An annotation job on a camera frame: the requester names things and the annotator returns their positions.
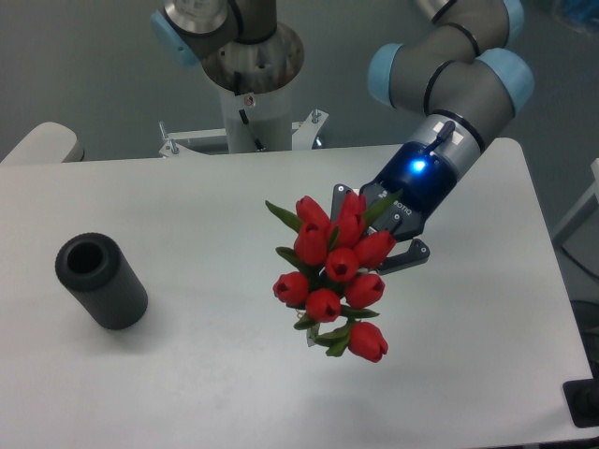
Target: black cable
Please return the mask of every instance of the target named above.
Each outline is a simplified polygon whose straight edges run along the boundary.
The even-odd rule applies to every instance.
[[[566,250],[563,246],[560,249],[562,250],[563,255],[565,255],[570,260],[570,262],[572,262],[574,265],[576,265],[578,268],[584,271],[591,278],[595,279],[596,281],[599,281],[599,274],[593,273],[580,262],[578,262],[578,260],[573,255],[571,255],[568,252],[568,250]]]

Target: black cylinder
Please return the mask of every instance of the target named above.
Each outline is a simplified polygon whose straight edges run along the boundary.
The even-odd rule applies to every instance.
[[[133,325],[148,307],[148,295],[119,246],[102,234],[69,240],[55,262],[56,276],[99,325]]]

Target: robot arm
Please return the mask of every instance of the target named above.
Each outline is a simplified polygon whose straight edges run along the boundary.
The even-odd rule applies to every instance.
[[[277,30],[276,0],[166,0],[152,26],[180,62],[192,65],[232,41],[268,40]]]
[[[435,1],[437,28],[420,44],[389,44],[371,62],[371,94],[393,108],[427,117],[387,165],[360,191],[367,203],[402,190],[402,197],[373,224],[398,241],[422,233],[435,209],[533,92],[530,68],[502,48],[519,33],[519,0]],[[343,200],[337,185],[333,214]],[[413,256],[428,259],[420,240]],[[404,254],[389,270],[415,265]]]

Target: red tulip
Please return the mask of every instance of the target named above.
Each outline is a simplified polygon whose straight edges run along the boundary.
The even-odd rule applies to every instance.
[[[358,258],[349,248],[339,248],[330,252],[325,264],[327,275],[335,282],[354,279],[358,268]]]
[[[345,286],[345,300],[354,309],[364,309],[378,301],[385,291],[385,283],[378,274],[364,274]]]
[[[387,353],[389,345],[381,329],[370,323],[355,323],[349,333],[349,350],[371,362],[378,362]]]
[[[327,258],[329,244],[325,230],[314,223],[304,223],[293,249],[299,260],[308,265],[320,265]]]
[[[330,226],[329,232],[327,233],[328,239],[330,239],[330,235],[335,226],[339,226],[339,237],[337,238],[335,248],[353,248],[366,230],[366,222],[364,222],[364,219],[359,213],[340,216],[337,221]]]
[[[339,210],[339,217],[362,214],[365,210],[366,196],[362,194],[356,195],[353,190],[350,190],[343,199],[341,209]]]
[[[329,216],[322,210],[320,205],[309,196],[305,196],[296,203],[296,211],[298,217],[304,223],[314,223],[321,229],[329,229]]]
[[[308,279],[298,271],[282,274],[272,291],[281,302],[288,306],[298,306],[308,297]]]
[[[395,243],[396,241],[389,231],[385,230],[370,234],[354,247],[359,265],[368,269],[377,268],[391,252]]]
[[[330,323],[341,313],[341,300],[328,288],[321,288],[308,295],[306,313],[318,323]]]

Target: white table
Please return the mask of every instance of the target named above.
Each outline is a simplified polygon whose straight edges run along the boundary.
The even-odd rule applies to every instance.
[[[292,209],[395,148],[0,169],[0,447],[451,448],[582,439],[590,378],[519,145],[497,140],[428,222],[430,261],[373,307],[379,364],[327,358],[273,296]],[[108,332],[58,283],[68,239],[114,238],[146,286]]]

